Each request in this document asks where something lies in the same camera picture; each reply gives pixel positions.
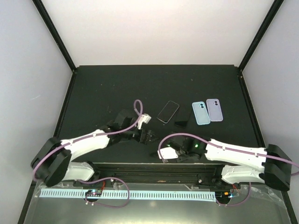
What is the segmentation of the light blue cased phone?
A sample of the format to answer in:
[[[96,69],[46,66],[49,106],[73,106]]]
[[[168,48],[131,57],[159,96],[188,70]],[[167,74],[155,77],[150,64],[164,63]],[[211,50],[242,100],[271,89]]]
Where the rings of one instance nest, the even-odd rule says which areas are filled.
[[[203,101],[193,102],[192,109],[196,119],[197,125],[208,125],[210,124],[210,118],[207,112],[206,105]]]

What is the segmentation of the silver edged smartphone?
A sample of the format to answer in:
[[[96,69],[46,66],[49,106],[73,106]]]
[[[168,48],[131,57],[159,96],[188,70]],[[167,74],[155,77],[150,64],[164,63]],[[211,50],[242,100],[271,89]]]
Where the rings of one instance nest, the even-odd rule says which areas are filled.
[[[157,119],[165,124],[167,124],[174,114],[179,109],[179,104],[175,103],[174,101],[168,101],[164,108],[160,111],[160,113],[157,116]]]

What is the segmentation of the lilac phone case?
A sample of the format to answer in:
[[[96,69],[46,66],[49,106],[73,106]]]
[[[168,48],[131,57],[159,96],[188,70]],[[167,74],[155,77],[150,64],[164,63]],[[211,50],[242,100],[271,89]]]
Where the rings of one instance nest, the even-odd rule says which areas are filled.
[[[223,121],[223,115],[219,99],[207,99],[206,106],[211,122]]]

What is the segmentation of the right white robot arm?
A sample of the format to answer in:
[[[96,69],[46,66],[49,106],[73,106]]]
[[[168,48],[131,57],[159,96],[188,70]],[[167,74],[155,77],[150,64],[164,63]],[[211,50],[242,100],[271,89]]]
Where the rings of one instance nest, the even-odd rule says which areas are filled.
[[[283,150],[269,144],[263,147],[242,147],[192,136],[171,137],[164,148],[160,149],[160,158],[198,162],[201,157],[209,161],[225,162],[221,172],[213,175],[214,186],[223,188],[227,184],[241,182],[263,183],[270,188],[288,191],[290,189],[292,166],[290,158]]]

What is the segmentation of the black smartphone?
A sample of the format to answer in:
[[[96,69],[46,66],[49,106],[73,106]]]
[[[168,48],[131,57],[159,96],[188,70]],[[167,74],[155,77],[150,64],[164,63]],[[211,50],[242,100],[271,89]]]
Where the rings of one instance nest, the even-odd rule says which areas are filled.
[[[175,117],[174,125],[186,128],[191,115],[191,107],[180,107]]]

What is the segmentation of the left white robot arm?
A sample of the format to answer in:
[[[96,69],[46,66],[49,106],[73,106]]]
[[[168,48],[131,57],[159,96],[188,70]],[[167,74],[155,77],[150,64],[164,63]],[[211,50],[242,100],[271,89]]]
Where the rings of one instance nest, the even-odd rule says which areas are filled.
[[[76,162],[80,156],[98,149],[111,147],[122,140],[148,144],[154,138],[151,130],[142,128],[151,120],[148,114],[137,112],[138,117],[122,110],[115,120],[91,133],[68,140],[52,137],[46,141],[31,162],[33,179],[52,187],[62,181],[79,181],[89,186],[100,182],[100,174],[90,161]]]

